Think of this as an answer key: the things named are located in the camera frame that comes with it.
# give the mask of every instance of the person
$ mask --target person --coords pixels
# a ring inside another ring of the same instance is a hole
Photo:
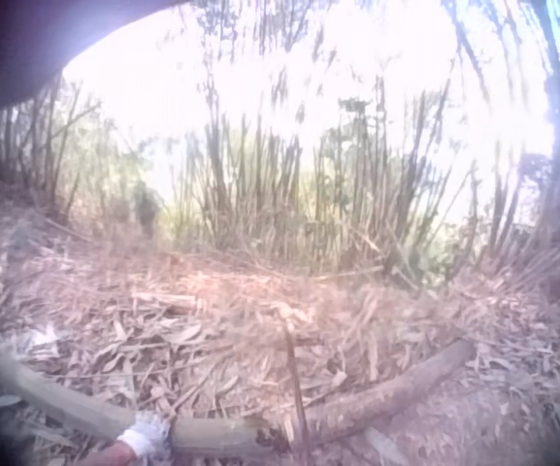
[[[160,416],[139,413],[113,444],[90,453],[75,466],[128,466],[146,456],[165,457],[169,454],[168,433],[169,424]]]
[[[169,459],[168,435],[169,424],[159,415],[138,413],[115,442],[88,454],[74,466],[129,466],[144,457]],[[22,466],[26,464],[23,458],[23,448],[6,437],[0,426],[0,466]]]

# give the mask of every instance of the dry grass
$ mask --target dry grass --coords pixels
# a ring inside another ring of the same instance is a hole
[[[537,464],[535,445],[560,441],[560,314],[475,275],[440,295],[366,281],[95,243],[0,206],[0,341],[75,390],[167,417],[266,416],[295,409],[284,324],[306,406],[391,379],[463,336],[478,347],[471,367],[316,462]],[[54,343],[29,343],[48,329]],[[18,416],[49,464],[100,447],[30,409]]]

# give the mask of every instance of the gloved hand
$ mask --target gloved hand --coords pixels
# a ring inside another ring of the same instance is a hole
[[[135,423],[117,439],[128,445],[138,458],[147,455],[166,456],[169,454],[167,442],[170,424],[161,416],[150,413],[137,413]]]

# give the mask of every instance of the log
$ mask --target log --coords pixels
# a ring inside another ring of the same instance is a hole
[[[308,409],[310,441],[315,445],[331,442],[366,429],[375,418],[398,415],[424,399],[475,355],[472,343],[458,340],[391,381]],[[296,415],[291,422],[298,425]]]
[[[457,341],[396,379],[306,410],[310,441],[320,445],[366,428],[380,416],[395,416],[426,396],[475,354]],[[0,348],[0,383],[62,424],[114,440],[134,422],[133,411],[99,401],[46,380]],[[296,416],[264,419],[177,418],[170,431],[173,451],[214,457],[262,457],[282,453],[298,439]]]

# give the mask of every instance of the dead branch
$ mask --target dead branch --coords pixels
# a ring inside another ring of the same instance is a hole
[[[474,345],[457,341],[434,357],[416,364],[396,379],[357,394],[308,409],[312,445],[354,434],[380,416],[392,417],[427,396],[474,357]],[[12,393],[65,425],[99,438],[115,439],[135,413],[48,381],[0,347],[0,383]],[[170,443],[179,453],[215,457],[253,457],[289,449],[285,427],[298,419],[178,418]]]

